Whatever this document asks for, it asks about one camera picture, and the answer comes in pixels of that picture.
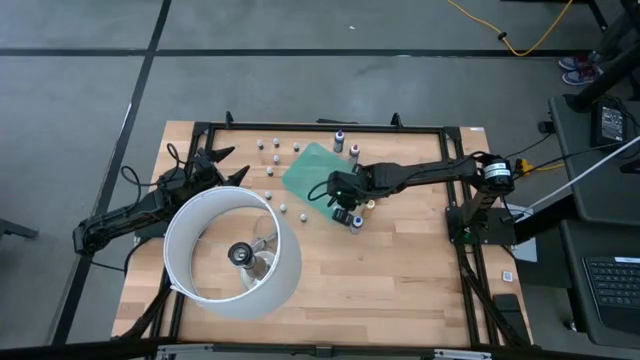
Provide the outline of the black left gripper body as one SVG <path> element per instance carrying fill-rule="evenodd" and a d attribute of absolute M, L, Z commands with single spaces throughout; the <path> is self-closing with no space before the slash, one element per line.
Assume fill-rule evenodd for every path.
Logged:
<path fill-rule="evenodd" d="M 209 189 L 220 186 L 225 181 L 224 176 L 217 169 L 216 163 L 207 158 L 205 150 L 198 149 L 191 160 L 192 173 L 188 184 L 192 189 Z"/>

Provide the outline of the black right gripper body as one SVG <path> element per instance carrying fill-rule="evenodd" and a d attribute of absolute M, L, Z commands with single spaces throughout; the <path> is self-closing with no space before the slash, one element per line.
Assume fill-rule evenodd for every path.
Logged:
<path fill-rule="evenodd" d="M 327 179 L 327 194 L 345 210 L 353 211 L 374 198 L 371 192 L 372 167 L 355 166 L 353 172 L 333 171 Z"/>

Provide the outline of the translucent green plastic tray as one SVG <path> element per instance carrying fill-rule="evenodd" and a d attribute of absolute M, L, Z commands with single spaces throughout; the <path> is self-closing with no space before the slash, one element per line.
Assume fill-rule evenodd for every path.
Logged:
<path fill-rule="evenodd" d="M 328 179 L 333 171 L 350 173 L 354 163 L 339 154 L 327 150 L 323 145 L 312 142 L 300 153 L 282 176 L 285 188 L 299 197 L 308 206 L 331 219 L 335 205 L 328 207 L 331 199 L 323 195 L 315 201 L 308 200 L 314 186 Z"/>

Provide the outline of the black flat phone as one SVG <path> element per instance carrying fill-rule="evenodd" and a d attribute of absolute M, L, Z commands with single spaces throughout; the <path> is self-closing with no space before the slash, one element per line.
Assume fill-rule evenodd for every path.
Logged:
<path fill-rule="evenodd" d="M 493 301 L 499 312 L 509 321 L 522 319 L 521 307 L 515 294 L 496 294 Z"/>

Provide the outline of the grey chair base leg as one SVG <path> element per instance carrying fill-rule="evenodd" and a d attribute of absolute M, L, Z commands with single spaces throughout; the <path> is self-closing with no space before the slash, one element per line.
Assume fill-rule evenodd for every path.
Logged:
<path fill-rule="evenodd" d="M 34 229 L 0 218 L 0 241 L 5 235 L 16 235 L 25 239 L 34 239 L 39 232 Z"/>

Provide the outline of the white thin rod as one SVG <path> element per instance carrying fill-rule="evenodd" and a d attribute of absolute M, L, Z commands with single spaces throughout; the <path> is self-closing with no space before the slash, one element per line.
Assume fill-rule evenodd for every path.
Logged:
<path fill-rule="evenodd" d="M 605 164 L 609 160 L 613 159 L 614 157 L 618 156 L 620 153 L 625 152 L 629 147 L 632 147 L 633 145 L 635 145 L 638 142 L 640 142 L 640 135 L 638 135 L 635 138 L 633 138 L 632 140 L 628 141 L 625 145 L 621 146 L 619 149 L 617 149 L 614 152 L 610 153 L 609 155 L 607 155 L 603 159 L 599 160 L 598 162 L 596 162 L 595 164 L 590 166 L 588 169 L 584 170 L 582 173 L 577 175 L 575 178 L 573 178 L 572 180 L 570 180 L 566 184 L 560 186 L 559 188 L 557 188 L 553 192 L 551 192 L 551 193 L 545 195 L 544 197 L 540 198 L 539 200 L 535 201 L 533 204 L 529 205 L 528 207 L 523 208 L 522 209 L 522 213 L 523 214 L 529 214 L 530 216 L 532 216 L 534 214 L 533 210 L 534 210 L 534 208 L 536 206 L 541 205 L 541 204 L 547 202 L 548 200 L 552 199 L 556 195 L 560 194 L 562 191 L 564 191 L 565 189 L 571 187 L 573 184 L 579 182 L 581 179 L 583 179 L 584 177 L 589 175 L 595 169 L 597 169 L 601 165 Z"/>

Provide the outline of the black side desk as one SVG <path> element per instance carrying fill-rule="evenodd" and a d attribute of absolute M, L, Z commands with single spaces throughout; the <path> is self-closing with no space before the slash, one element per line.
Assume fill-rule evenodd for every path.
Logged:
<path fill-rule="evenodd" d="M 586 257 L 640 257 L 640 227 L 564 220 L 560 233 L 571 279 L 570 302 L 580 332 L 602 346 L 640 350 L 640 335 L 604 326 L 583 265 Z"/>
<path fill-rule="evenodd" d="M 611 153 L 590 145 L 590 111 L 573 111 L 563 96 L 550 98 L 548 105 L 570 180 Z M 640 226 L 640 142 L 570 189 L 581 219 Z"/>

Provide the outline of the person's shoe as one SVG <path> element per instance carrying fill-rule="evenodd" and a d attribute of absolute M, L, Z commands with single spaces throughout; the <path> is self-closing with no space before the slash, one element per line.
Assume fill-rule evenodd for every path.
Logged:
<path fill-rule="evenodd" d="M 593 83 L 601 74 L 602 71 L 599 68 L 588 67 L 567 72 L 561 79 L 567 85 L 582 86 Z"/>
<path fill-rule="evenodd" d="M 588 68 L 592 68 L 599 60 L 600 56 L 597 53 L 591 53 L 588 55 L 568 56 L 563 57 L 558 61 L 558 65 L 569 72 L 579 71 Z"/>

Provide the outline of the black power adapter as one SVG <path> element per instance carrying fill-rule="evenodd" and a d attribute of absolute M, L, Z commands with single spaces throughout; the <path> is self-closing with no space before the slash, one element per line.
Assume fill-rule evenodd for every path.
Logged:
<path fill-rule="evenodd" d="M 597 100 L 591 112 L 590 145 L 620 145 L 626 135 L 627 119 L 620 105 L 611 99 Z"/>

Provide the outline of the black stand legs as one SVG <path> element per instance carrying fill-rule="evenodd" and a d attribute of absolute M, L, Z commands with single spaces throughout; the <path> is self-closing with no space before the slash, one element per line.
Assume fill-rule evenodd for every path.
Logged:
<path fill-rule="evenodd" d="M 602 74 L 575 95 L 565 95 L 567 106 L 585 111 L 624 77 L 640 68 L 640 0 L 620 0 L 623 13 L 609 26 L 598 45 L 589 53 L 600 58 L 593 66 Z"/>

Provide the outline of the black laptop keyboard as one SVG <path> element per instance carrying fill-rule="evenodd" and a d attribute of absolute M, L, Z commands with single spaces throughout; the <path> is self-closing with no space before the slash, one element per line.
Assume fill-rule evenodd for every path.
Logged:
<path fill-rule="evenodd" d="M 640 335 L 640 257 L 586 257 L 583 265 L 601 323 Z"/>

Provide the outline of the black aluminium table frame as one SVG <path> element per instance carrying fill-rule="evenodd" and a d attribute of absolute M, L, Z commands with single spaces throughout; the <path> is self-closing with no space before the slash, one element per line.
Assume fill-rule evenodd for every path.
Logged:
<path fill-rule="evenodd" d="M 301 278 L 294 294 L 257 320 L 228 320 L 179 293 L 161 306 L 146 337 L 180 342 L 285 347 L 299 353 L 335 355 L 349 350 L 387 350 L 502 345 L 505 338 L 460 274 L 466 258 L 489 295 L 521 294 L 518 281 L 505 282 L 514 259 L 501 247 L 456 247 L 449 239 L 445 210 L 472 196 L 461 183 L 413 187 L 377 202 L 359 234 L 351 233 L 288 192 L 281 178 L 296 158 L 293 144 L 330 147 L 335 126 L 295 123 L 214 123 L 201 134 L 195 122 L 171 121 L 162 140 L 181 153 L 211 142 L 234 146 L 222 164 L 233 172 L 250 166 L 244 185 L 270 191 L 272 205 L 286 204 L 285 220 L 299 240 Z M 279 148 L 273 139 L 278 138 Z M 257 140 L 264 149 L 259 150 Z M 273 156 L 280 163 L 274 164 Z M 268 176 L 266 168 L 274 175 Z M 307 215 L 301 222 L 300 215 Z"/>

